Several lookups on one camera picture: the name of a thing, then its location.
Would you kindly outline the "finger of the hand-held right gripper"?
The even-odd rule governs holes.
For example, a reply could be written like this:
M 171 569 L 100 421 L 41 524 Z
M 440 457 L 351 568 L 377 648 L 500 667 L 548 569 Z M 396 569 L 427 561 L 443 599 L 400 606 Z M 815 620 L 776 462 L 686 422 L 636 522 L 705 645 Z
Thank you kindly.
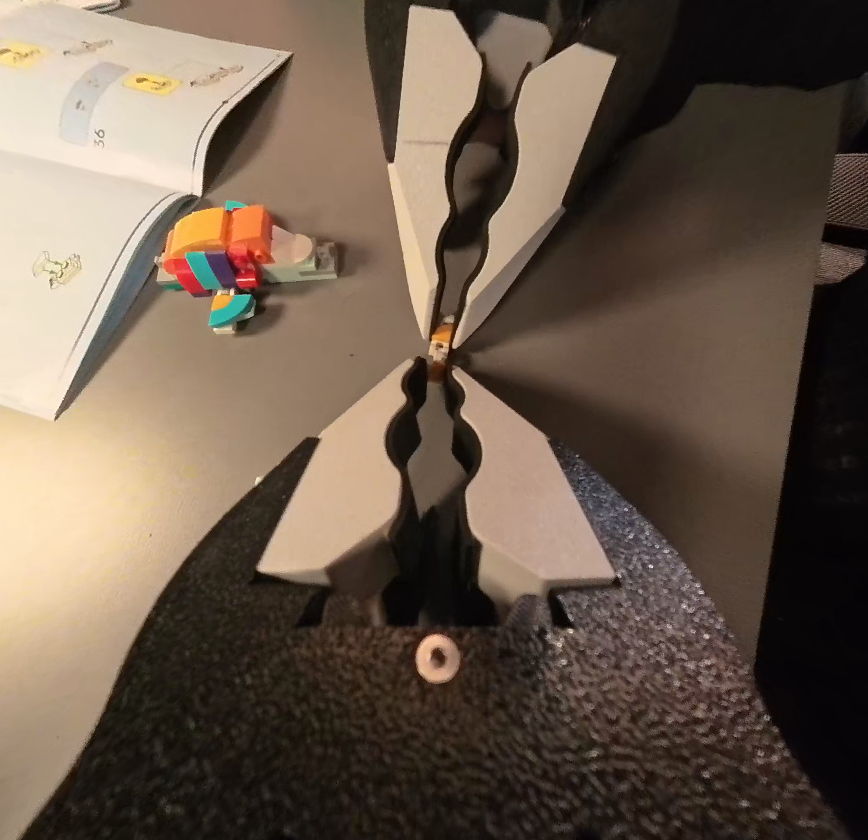
M 616 60 L 575 43 L 526 75 L 512 120 L 515 175 L 487 226 L 484 260 L 467 288 L 453 346 L 462 346 L 483 325 L 563 216 L 564 197 Z
M 455 171 L 481 106 L 484 60 L 458 17 L 411 6 L 388 177 L 410 304 L 425 340 L 441 321 Z

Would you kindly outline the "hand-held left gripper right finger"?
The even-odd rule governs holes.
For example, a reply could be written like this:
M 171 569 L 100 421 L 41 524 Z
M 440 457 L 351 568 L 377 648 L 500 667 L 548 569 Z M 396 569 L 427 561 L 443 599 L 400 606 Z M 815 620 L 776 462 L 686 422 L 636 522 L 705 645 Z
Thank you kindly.
M 450 370 L 459 583 L 480 615 L 524 596 L 609 587 L 616 574 L 546 434 L 460 368 Z

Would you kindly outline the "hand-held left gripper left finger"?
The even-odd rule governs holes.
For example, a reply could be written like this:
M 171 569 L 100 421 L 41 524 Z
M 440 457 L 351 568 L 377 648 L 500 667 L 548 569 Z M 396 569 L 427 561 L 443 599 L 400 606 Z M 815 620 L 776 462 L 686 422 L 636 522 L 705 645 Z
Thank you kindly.
M 418 360 L 403 361 L 316 438 L 257 574 L 330 588 L 374 625 L 386 588 L 411 576 L 418 509 L 408 475 L 418 448 Z

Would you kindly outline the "colourful lego model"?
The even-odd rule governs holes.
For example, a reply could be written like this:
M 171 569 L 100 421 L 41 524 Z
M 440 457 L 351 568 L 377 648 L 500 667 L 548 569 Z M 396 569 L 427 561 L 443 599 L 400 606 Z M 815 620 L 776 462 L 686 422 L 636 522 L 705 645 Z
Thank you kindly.
M 179 219 L 155 269 L 163 291 L 210 303 L 211 332 L 234 335 L 255 317 L 262 288 L 336 279 L 340 248 L 279 227 L 264 205 L 231 201 Z

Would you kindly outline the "open instruction booklet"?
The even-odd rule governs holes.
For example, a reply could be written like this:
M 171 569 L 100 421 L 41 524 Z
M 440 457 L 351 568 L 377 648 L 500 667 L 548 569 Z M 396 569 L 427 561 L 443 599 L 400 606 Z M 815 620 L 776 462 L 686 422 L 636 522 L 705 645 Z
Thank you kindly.
M 55 420 L 291 53 L 42 3 L 1 22 L 1 401 Z

